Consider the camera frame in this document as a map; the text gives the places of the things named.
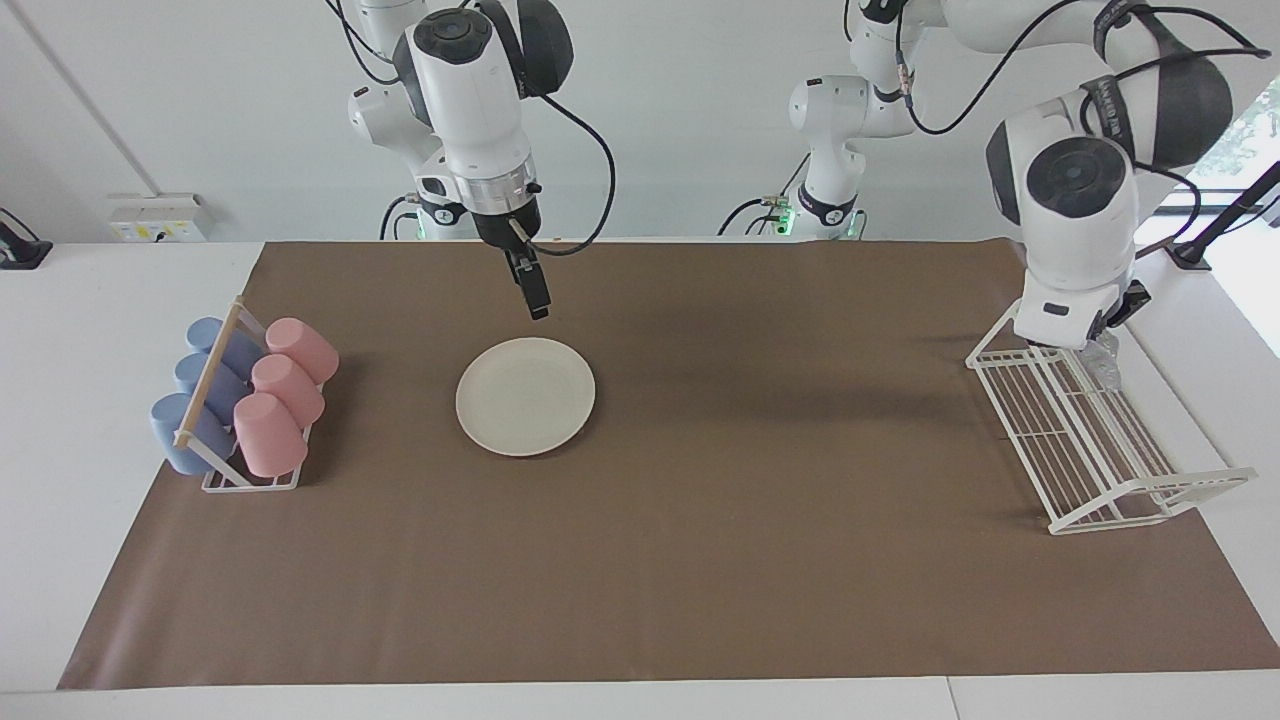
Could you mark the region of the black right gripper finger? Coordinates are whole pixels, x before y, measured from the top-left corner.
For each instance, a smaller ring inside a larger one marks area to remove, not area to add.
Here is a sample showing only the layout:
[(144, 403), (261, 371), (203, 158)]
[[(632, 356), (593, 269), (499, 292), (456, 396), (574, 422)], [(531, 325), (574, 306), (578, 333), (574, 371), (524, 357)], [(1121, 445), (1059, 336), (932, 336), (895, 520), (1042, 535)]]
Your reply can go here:
[(520, 288), (532, 320), (538, 322), (549, 316), (550, 291), (532, 246), (526, 246), (520, 252)]
[(532, 320), (543, 319), (543, 269), (534, 250), (507, 250), (506, 259)]

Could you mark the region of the cream round plate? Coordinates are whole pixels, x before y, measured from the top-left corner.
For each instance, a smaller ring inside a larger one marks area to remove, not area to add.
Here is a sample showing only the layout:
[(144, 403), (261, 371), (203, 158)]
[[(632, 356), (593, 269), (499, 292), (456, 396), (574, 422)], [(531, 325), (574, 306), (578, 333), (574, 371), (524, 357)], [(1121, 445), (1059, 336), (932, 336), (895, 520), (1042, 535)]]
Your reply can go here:
[(507, 457), (559, 448), (585, 428), (596, 404), (588, 360), (556, 340), (524, 337), (495, 345), (463, 370), (454, 413), (479, 447)]

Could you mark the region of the black desk stand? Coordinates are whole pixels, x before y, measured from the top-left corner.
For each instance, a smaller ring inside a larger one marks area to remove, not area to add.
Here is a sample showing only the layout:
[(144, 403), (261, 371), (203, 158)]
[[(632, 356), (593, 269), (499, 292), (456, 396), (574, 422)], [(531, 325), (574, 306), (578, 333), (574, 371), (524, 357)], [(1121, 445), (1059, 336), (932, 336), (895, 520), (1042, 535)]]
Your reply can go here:
[(1280, 160), (1276, 160), (1257, 181), (1240, 192), (1197, 237), (1189, 242), (1171, 243), (1166, 251), (1174, 264), (1183, 270), (1210, 272), (1212, 266), (1204, 260), (1210, 245), (1228, 233), (1277, 184), (1280, 184)]

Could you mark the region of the bright window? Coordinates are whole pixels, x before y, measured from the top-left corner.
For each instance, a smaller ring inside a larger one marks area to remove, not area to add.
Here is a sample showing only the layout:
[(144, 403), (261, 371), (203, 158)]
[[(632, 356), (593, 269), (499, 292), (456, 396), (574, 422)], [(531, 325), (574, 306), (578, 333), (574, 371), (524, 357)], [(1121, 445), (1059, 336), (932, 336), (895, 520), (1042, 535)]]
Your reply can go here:
[(1202, 192), (1201, 211), (1225, 208), (1280, 161), (1280, 76), (1228, 127), (1198, 161), (1190, 178)]

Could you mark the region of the pink plastic cup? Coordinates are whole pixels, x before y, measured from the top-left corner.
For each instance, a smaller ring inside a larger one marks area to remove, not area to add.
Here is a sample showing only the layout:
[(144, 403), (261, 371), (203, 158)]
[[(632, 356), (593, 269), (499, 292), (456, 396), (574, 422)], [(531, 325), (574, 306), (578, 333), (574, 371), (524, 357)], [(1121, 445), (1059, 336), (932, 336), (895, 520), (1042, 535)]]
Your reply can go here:
[(265, 333), (268, 348), (298, 364), (316, 386), (329, 382), (340, 368), (335, 347), (308, 323), (284, 316), (274, 320)]
[(320, 386), (292, 357), (269, 354), (259, 359), (251, 370), (256, 392), (275, 396), (300, 429), (311, 427), (324, 413), (325, 400)]
[(255, 477), (287, 475), (308, 455), (302, 430), (274, 395), (255, 392), (238, 401), (233, 427), (246, 466)]

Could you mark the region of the blue plastic cup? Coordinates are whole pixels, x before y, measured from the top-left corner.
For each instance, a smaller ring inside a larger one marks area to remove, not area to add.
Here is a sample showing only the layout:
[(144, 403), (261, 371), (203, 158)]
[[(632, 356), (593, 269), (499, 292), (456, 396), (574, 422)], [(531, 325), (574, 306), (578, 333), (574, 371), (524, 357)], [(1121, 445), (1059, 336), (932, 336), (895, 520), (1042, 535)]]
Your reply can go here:
[[(180, 392), (195, 396), (209, 361), (207, 352), (193, 352), (179, 360), (174, 369), (174, 379)], [(212, 377), (204, 405), (223, 427), (234, 424), (236, 405), (248, 395), (248, 386), (230, 368), (221, 361), (212, 364)]]
[[(189, 325), (186, 341), (193, 351), (210, 354), (220, 333), (221, 320), (214, 316), (205, 316)], [(252, 378), (253, 366), (265, 355), (266, 352), (253, 337), (237, 327), (228, 340), (220, 363), (229, 368), (241, 380), (248, 383)]]
[[(182, 392), (161, 397), (150, 410), (150, 421), (172, 468), (182, 475), (196, 477), (207, 474), (214, 468), (191, 447), (174, 446), (191, 400), (191, 395)], [(200, 410), (195, 436), (221, 460), (228, 460), (236, 450), (233, 436), (207, 407)]]

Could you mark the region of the brown paper table mat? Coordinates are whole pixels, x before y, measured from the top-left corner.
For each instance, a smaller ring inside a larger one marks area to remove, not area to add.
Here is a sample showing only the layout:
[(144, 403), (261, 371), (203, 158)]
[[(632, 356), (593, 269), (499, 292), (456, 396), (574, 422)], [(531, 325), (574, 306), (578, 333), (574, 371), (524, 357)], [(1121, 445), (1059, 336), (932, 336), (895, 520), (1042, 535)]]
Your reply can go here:
[[(1050, 536), (964, 359), (1002, 240), (607, 243), (531, 322), (476, 243), (271, 243), (246, 287), (342, 356), (301, 486), (161, 468), (63, 689), (1280, 667), (1204, 521)], [(507, 457), (466, 366), (581, 354), (580, 433)]]

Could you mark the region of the black desk clamp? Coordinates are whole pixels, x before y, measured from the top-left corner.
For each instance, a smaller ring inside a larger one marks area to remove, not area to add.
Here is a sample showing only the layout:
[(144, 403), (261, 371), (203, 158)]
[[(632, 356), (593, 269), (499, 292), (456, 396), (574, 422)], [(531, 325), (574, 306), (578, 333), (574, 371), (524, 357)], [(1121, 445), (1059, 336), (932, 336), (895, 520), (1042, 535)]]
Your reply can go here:
[(52, 247), (52, 242), (40, 238), (18, 215), (0, 206), (0, 269), (36, 269)]

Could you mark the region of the white wall outlet box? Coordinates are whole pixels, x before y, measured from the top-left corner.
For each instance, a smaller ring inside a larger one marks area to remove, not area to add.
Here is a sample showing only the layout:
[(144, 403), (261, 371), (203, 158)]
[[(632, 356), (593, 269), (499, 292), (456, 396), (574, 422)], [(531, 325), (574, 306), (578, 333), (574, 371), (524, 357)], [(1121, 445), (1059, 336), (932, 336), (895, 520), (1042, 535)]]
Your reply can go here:
[(127, 243), (209, 242), (214, 219), (195, 193), (113, 193), (108, 228)]

